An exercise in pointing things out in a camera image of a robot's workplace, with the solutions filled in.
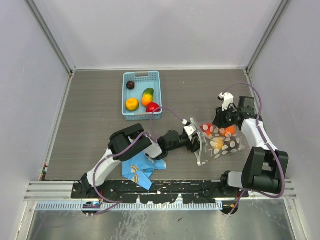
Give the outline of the clear polka dot zip bag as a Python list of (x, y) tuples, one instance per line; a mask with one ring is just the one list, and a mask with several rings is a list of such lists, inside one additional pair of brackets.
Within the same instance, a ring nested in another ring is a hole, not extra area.
[(197, 130), (195, 136), (200, 144), (194, 153), (199, 167), (207, 162), (235, 155), (247, 146), (244, 135), (236, 125), (219, 128), (210, 122), (199, 124), (194, 118), (191, 118), (190, 122)]

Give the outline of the red fake apple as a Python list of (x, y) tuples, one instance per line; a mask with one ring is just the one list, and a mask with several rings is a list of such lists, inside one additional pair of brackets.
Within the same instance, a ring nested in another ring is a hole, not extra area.
[(152, 113), (152, 112), (159, 112), (161, 109), (160, 109), (160, 106), (155, 103), (155, 102), (150, 102), (147, 107), (146, 107), (146, 110), (145, 112), (146, 113)]

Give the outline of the orange fake fruit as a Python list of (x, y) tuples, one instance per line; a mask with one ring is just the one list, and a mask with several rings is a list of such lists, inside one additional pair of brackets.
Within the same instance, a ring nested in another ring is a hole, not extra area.
[(147, 88), (142, 93), (141, 103), (144, 107), (147, 107), (154, 100), (154, 89)]

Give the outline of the yellow fake lemon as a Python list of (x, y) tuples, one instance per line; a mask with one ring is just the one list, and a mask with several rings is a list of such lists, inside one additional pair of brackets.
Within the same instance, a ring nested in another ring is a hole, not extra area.
[(130, 112), (134, 112), (136, 111), (140, 106), (140, 103), (138, 101), (137, 98), (128, 98), (126, 101), (125, 101), (125, 108), (130, 111)]

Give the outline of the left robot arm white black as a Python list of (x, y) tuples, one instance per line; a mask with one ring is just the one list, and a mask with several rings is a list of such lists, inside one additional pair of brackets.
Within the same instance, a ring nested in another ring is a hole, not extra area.
[(150, 176), (155, 170), (166, 169), (164, 158), (170, 151), (185, 147), (200, 158), (202, 146), (202, 135), (190, 122), (185, 124), (182, 133), (169, 130), (158, 140), (145, 132), (141, 124), (132, 125), (111, 135), (103, 157), (81, 177), (82, 192), (88, 198), (97, 197), (100, 186), (119, 164), (122, 164), (124, 178), (150, 190)]

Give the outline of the bright orange fake ball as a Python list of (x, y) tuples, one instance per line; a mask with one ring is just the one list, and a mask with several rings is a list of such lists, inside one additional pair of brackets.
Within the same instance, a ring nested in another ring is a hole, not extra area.
[(227, 127), (224, 129), (224, 132), (223, 132), (223, 135), (225, 137), (231, 137), (231, 136), (234, 136), (237, 132), (237, 129), (234, 125), (230, 126), (230, 127)]

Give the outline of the small orange fake tangerine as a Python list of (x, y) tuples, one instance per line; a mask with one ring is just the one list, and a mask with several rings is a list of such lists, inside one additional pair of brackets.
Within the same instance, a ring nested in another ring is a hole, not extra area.
[(217, 155), (223, 148), (224, 146), (224, 141), (222, 138), (214, 138), (211, 142), (210, 145), (213, 149), (213, 153)]

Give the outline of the red fake strawberry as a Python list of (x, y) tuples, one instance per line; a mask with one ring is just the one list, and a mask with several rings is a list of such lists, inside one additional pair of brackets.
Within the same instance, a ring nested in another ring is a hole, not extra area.
[(210, 137), (213, 135), (214, 127), (211, 123), (203, 123), (200, 125), (200, 128), (207, 137)]

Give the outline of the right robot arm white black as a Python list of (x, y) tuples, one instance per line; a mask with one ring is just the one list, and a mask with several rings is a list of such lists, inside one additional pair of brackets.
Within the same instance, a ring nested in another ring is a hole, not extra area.
[(285, 190), (285, 174), (289, 155), (278, 150), (268, 137), (262, 118), (255, 111), (255, 100), (241, 96), (234, 105), (231, 93), (221, 93), (222, 106), (216, 108), (213, 125), (220, 129), (237, 126), (251, 148), (241, 172), (226, 171), (221, 176), (219, 191), (231, 197), (237, 189), (247, 189), (261, 194), (280, 197)]

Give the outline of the dark purple fake plum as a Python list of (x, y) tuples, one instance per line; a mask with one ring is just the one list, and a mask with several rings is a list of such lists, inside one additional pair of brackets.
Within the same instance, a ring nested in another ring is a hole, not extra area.
[(128, 90), (133, 90), (133, 89), (135, 88), (135, 82), (134, 82), (134, 81), (128, 81), (128, 82), (126, 83), (126, 88), (127, 88)]

